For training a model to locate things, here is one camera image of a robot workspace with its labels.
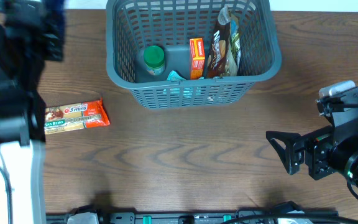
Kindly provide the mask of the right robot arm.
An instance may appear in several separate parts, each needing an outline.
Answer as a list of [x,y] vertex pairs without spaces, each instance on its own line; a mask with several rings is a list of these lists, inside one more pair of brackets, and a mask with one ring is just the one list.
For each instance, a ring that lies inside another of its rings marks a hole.
[[336,128],[326,126],[303,136],[267,131],[266,138],[288,174],[296,174],[300,165],[305,163],[309,176],[314,180],[337,172],[358,188],[357,126],[351,123]]

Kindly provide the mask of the orange Redoxon box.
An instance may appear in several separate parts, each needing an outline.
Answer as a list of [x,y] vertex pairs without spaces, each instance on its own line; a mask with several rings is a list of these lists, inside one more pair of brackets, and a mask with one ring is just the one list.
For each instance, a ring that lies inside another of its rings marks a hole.
[[190,39],[190,79],[203,76],[205,62],[204,43],[202,38]]

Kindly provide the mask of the Kleenex tissue multipack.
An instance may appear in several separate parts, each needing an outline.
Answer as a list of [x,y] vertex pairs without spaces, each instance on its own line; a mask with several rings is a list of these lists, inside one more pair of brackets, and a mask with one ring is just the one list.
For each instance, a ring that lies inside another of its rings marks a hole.
[[46,12],[44,17],[45,59],[61,62],[65,44],[65,1],[45,0],[43,4]]

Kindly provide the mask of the brown Nescafe Gold pouch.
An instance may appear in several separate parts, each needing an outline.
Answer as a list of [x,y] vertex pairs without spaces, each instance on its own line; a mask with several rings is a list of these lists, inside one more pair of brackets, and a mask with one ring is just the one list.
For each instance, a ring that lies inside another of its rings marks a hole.
[[237,76],[241,61],[238,18],[225,5],[219,12],[213,30],[207,61],[208,78]]

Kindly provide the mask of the green lid pesto jar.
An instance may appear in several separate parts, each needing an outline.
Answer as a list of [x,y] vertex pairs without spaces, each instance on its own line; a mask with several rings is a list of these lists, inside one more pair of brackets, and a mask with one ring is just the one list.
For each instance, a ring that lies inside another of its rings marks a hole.
[[161,75],[165,70],[165,52],[158,45],[152,45],[144,50],[144,63],[151,75]]

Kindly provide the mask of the grey plastic basket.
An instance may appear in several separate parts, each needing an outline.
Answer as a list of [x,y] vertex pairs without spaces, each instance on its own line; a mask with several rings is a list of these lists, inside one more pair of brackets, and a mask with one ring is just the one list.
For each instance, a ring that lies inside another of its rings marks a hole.
[[[241,61],[237,76],[190,79],[190,39],[210,49],[220,10],[228,5],[238,18]],[[151,75],[144,50],[158,45],[165,70]],[[109,0],[106,5],[106,70],[148,109],[223,105],[239,100],[255,83],[272,78],[282,55],[270,10],[264,0],[198,1]]]

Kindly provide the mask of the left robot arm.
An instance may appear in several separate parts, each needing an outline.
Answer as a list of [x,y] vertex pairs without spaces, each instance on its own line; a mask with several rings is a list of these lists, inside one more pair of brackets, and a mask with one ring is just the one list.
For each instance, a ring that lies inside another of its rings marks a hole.
[[48,61],[63,60],[63,1],[0,1],[0,223],[45,223],[46,104],[38,93]]

